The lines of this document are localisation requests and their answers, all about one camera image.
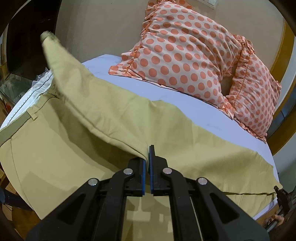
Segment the olive green pants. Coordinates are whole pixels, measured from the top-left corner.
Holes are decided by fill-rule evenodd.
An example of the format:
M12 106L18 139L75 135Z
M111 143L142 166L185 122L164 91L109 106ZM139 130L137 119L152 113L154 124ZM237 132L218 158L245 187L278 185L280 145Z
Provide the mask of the olive green pants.
M215 107L106 79L51 33L50 88L1 130L1 164L40 218L27 240L271 240L266 144Z

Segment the polka dot pillow rear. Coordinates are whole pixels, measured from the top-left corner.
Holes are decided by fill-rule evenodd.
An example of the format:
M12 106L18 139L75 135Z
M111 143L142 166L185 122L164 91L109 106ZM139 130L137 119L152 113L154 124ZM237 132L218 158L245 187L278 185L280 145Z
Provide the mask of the polka dot pillow rear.
M234 38L241 44L242 50L226 98L232 106L234 120L241 128L265 142L280 97L281 84L255 54L250 40L240 35Z

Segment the polka dot pillow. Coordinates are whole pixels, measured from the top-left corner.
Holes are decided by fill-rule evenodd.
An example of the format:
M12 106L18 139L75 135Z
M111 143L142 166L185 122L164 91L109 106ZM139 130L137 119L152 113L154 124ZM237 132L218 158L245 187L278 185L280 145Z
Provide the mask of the polka dot pillow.
M221 82L231 75L241 49L228 30L186 1L149 1L139 41L109 74L177 90L232 118Z
M241 44L242 50L226 98L232 106L234 120L241 128L265 142L280 97L281 84L255 54L250 40L240 35L234 38Z

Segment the white bed mattress sheet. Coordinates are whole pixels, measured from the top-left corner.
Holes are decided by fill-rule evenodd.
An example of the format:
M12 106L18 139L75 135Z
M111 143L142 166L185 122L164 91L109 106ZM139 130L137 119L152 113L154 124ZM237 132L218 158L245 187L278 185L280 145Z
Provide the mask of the white bed mattress sheet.
M39 218L91 178L105 180L149 147L184 177L207 178L253 218L279 178L266 143L214 106L154 84L110 75L119 57L80 63L65 54L1 128L1 165Z

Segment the wooden framed glass door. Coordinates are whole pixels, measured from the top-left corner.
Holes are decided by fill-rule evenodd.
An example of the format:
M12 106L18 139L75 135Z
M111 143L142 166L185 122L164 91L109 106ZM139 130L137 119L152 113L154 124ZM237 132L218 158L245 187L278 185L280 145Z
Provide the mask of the wooden framed glass door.
M295 88L295 34L287 21L284 21L281 43L271 68L271 73L282 86L280 99L277 103L273 120L283 114L288 100ZM283 117L280 126L267 138L271 153L275 155L295 134L295 106Z

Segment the polka dot pillow front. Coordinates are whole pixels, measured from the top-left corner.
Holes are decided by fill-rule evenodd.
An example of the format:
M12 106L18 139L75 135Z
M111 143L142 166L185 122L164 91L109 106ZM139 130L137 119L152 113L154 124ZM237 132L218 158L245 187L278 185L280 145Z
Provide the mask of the polka dot pillow front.
M139 41L109 74L177 90L232 118L221 82L231 75L241 49L228 30L186 1L149 1Z

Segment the white wall switch plate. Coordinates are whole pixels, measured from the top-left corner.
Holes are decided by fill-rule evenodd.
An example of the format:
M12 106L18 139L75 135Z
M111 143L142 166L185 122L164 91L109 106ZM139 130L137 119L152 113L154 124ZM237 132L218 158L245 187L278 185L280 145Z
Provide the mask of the white wall switch plate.
M218 0L198 0L198 2L206 5L211 9L215 9L218 3Z

